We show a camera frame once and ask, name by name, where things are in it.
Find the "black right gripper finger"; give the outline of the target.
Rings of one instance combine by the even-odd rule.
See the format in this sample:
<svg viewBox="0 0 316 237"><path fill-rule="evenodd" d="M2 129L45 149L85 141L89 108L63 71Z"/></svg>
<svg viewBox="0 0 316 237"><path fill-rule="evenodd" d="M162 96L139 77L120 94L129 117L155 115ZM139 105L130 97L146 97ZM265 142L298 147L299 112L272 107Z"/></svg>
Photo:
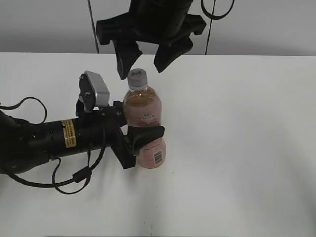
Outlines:
<svg viewBox="0 0 316 237"><path fill-rule="evenodd" d="M120 79L126 79L131 67L142 55L142 51L134 40L118 39L114 40L113 44L117 59L117 72Z"/></svg>
<svg viewBox="0 0 316 237"><path fill-rule="evenodd" d="M160 45L154 58L154 65L158 73L163 72L174 60L189 52L193 42L189 37L184 37L171 45Z"/></svg>

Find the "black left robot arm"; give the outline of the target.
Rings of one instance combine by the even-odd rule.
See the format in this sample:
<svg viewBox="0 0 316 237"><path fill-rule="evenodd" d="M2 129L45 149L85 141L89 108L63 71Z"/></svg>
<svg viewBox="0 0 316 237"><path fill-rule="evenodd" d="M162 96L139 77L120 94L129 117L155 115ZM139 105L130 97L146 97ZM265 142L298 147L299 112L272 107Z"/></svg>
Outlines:
<svg viewBox="0 0 316 237"><path fill-rule="evenodd" d="M32 124L0 114L0 162L9 171L20 174L51 159L110 147L123 169L136 165L136 153L164 135L164 127L121 127L127 124L122 102L86 113L77 103L77 118Z"/></svg>

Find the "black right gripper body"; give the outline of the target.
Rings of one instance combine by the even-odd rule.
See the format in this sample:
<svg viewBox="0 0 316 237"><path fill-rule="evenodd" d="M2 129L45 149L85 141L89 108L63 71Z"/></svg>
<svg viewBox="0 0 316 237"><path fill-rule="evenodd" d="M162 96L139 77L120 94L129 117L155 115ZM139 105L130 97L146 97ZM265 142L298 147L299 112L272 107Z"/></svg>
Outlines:
<svg viewBox="0 0 316 237"><path fill-rule="evenodd" d="M131 4L129 11L98 20L96 35L101 45L111 40L134 40L154 44L174 43L191 33L200 35L206 22L189 14L189 4Z"/></svg>

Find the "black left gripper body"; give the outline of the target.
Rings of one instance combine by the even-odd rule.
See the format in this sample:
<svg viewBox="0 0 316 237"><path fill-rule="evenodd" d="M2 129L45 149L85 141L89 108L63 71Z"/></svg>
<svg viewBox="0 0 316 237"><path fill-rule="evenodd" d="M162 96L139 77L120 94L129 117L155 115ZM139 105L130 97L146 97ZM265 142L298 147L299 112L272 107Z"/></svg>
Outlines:
<svg viewBox="0 0 316 237"><path fill-rule="evenodd" d="M100 154L91 169L100 163L107 147L112 149L123 169L136 166L136 156L129 151L129 141L121 130L121 127L127 125L127 121L125 118L117 118L113 106L86 113L83 103L77 101L76 116L78 118L75 122L75 132L78 146L82 150L100 149Z"/></svg>

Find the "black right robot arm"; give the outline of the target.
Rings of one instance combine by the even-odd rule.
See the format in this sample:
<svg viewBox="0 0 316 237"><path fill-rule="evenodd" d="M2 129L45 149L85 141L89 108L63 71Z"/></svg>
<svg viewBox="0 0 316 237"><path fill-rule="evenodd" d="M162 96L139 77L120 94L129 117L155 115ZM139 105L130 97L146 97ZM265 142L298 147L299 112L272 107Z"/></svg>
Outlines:
<svg viewBox="0 0 316 237"><path fill-rule="evenodd" d="M206 22L188 13L191 5L190 0L132 0L128 12L97 21L99 43L114 45L121 80L142 55L138 42L158 45L154 66L159 73L193 48L190 35L201 35Z"/></svg>

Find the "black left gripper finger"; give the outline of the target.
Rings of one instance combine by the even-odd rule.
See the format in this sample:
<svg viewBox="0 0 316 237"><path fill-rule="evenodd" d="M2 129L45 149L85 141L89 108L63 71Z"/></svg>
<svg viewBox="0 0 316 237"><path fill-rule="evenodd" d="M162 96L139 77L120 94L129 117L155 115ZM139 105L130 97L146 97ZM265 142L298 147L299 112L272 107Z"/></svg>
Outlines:
<svg viewBox="0 0 316 237"><path fill-rule="evenodd" d="M163 126L152 127L133 127L129 126L127 137L129 139L129 151L132 155L138 153L146 145L162 138L164 136L165 128Z"/></svg>
<svg viewBox="0 0 316 237"><path fill-rule="evenodd" d="M124 116L124 112L123 112L123 102L121 102L121 101L114 101L113 102L113 107L114 107L114 109L116 111L117 118L124 119L125 116Z"/></svg>

